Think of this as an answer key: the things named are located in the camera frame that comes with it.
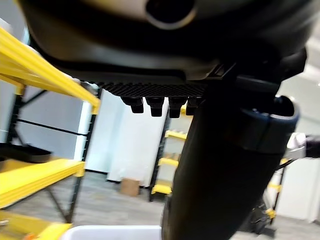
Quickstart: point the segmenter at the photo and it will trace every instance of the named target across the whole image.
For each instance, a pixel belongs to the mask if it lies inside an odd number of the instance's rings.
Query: white wall
[[[103,90],[85,168],[108,173],[118,144],[125,104],[121,98]]]
[[[121,181],[125,177],[139,180],[142,186],[149,185],[167,109],[167,100],[162,117],[152,117],[145,100],[142,114],[132,113],[127,105],[124,107],[108,180]]]
[[[39,91],[28,87],[25,99]],[[22,108],[20,118],[55,128],[77,132],[83,102],[70,96],[47,92]],[[52,151],[55,156],[74,158],[77,136],[19,122],[18,130],[25,142]]]
[[[12,35],[17,39],[22,40],[25,30],[24,17],[21,14],[18,6],[13,0],[0,1],[0,18],[9,23],[12,28]]]

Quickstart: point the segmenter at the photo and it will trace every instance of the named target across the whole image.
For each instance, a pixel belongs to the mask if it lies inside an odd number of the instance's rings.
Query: yellow shelf
[[[268,188],[275,189],[278,193],[282,191],[282,185],[278,185],[278,184],[269,183]]]
[[[172,166],[178,167],[179,161],[163,157],[163,158],[159,159],[158,165],[160,166],[160,165],[163,165],[163,164],[167,164],[167,165],[172,165]]]
[[[7,211],[0,211],[0,221],[8,220],[5,227],[0,227],[1,240],[23,239],[27,234],[34,235],[36,240],[58,240],[72,224],[44,221],[30,216],[23,216]]]
[[[186,140],[187,139],[187,134],[183,133],[183,132],[177,132],[177,131],[172,131],[172,130],[167,130],[165,132],[165,137],[174,137],[174,138],[178,138],[178,139],[183,139]]]
[[[100,100],[56,69],[40,55],[0,27],[0,80],[16,86],[21,95],[25,85],[76,97],[92,105],[98,114]]]
[[[172,192],[172,182],[158,179],[152,188],[151,194],[162,193],[170,194]]]
[[[83,161],[53,158],[46,163],[4,161],[0,170],[0,209],[68,176],[84,175]]]

